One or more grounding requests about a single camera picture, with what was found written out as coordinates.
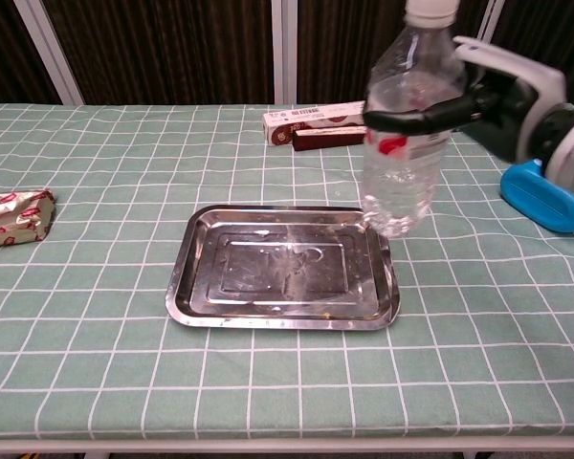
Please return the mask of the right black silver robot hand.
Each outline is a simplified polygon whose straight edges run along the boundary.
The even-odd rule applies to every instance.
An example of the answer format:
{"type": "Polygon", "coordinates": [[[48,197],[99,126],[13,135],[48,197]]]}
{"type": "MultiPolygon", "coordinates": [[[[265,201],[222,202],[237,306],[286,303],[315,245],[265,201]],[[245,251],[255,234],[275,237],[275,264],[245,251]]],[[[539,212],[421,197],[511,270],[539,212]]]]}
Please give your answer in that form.
{"type": "Polygon", "coordinates": [[[461,128],[504,162],[548,160],[570,112],[563,74],[471,37],[457,36],[453,42],[468,77],[462,96],[404,113],[366,107],[365,125],[404,136],[461,128]]]}

